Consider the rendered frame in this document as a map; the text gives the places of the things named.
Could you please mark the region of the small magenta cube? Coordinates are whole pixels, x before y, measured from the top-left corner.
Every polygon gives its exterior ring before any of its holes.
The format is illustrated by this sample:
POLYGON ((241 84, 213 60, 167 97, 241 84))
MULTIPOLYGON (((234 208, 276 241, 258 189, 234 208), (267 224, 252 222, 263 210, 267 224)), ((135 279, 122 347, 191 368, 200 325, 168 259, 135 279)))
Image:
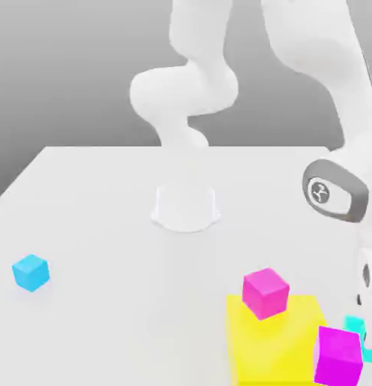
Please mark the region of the small magenta cube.
POLYGON ((313 349, 313 381, 325 386, 357 386, 363 368, 356 332, 318 328, 313 349))

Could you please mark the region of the small blue cube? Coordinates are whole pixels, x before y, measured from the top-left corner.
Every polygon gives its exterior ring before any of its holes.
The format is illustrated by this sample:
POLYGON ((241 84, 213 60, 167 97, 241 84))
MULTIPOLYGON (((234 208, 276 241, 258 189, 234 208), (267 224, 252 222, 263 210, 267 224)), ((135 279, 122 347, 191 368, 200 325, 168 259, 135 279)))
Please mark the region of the small blue cube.
POLYGON ((28 255, 12 265, 17 285, 29 292, 36 291, 50 279, 48 263, 36 255, 28 255))

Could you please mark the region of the small pink cube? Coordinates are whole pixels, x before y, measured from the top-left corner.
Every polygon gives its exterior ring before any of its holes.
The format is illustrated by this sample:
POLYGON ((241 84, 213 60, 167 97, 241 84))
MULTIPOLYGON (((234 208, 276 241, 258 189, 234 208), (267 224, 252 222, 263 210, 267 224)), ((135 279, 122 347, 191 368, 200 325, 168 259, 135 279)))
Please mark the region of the small pink cube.
POLYGON ((258 320, 265 320, 286 310, 289 291, 279 274, 264 268, 244 276, 241 299, 258 320))

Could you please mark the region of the large yellow box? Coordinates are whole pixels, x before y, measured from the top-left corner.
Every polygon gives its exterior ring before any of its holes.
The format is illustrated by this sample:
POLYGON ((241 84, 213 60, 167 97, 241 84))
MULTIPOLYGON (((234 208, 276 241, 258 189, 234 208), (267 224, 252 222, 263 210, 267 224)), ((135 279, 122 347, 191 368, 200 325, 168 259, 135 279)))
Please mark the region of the large yellow box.
POLYGON ((310 386, 315 339, 326 324, 314 296, 292 295, 286 311, 258 320, 240 295, 228 295, 230 386, 310 386))

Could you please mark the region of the small cyan cube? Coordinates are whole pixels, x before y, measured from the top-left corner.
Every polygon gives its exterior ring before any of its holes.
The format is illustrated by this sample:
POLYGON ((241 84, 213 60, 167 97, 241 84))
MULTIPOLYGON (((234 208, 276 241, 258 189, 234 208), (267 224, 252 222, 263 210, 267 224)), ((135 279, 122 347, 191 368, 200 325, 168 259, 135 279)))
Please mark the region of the small cyan cube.
POLYGON ((364 320, 360 317, 346 315, 344 318, 343 328, 346 331, 356 332, 359 334, 362 360, 364 363, 372 363, 372 349, 366 349, 364 346, 367 335, 364 320))

